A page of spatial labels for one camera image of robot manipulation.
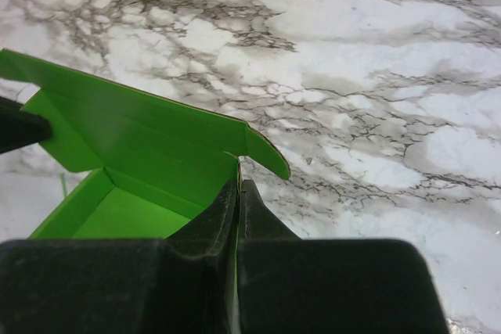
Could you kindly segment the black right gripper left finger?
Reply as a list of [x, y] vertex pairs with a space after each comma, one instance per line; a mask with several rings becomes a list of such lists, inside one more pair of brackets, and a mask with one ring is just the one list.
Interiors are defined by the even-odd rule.
[[227, 333], [238, 184], [166, 239], [1, 245], [4, 333]]

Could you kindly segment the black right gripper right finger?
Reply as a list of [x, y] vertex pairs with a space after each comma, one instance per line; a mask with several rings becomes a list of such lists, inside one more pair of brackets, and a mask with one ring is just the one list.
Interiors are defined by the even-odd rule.
[[251, 180], [240, 193], [236, 255], [244, 333], [448, 332], [414, 246], [397, 239], [301, 239]]

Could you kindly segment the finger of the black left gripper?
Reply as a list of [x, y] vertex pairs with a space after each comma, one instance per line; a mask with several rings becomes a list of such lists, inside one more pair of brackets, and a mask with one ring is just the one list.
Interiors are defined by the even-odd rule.
[[18, 102], [1, 97], [1, 154], [43, 142], [52, 137], [50, 123], [44, 117], [23, 111], [22, 106]]

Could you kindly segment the green paper box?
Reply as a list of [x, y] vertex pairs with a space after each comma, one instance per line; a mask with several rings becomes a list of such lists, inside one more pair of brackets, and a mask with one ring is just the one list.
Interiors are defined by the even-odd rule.
[[66, 170], [85, 174], [26, 240], [166, 239], [231, 180], [237, 226], [241, 157], [290, 177], [283, 154], [234, 117], [8, 49], [1, 76], [37, 86], [22, 110], [44, 117], [52, 137], [36, 144]]

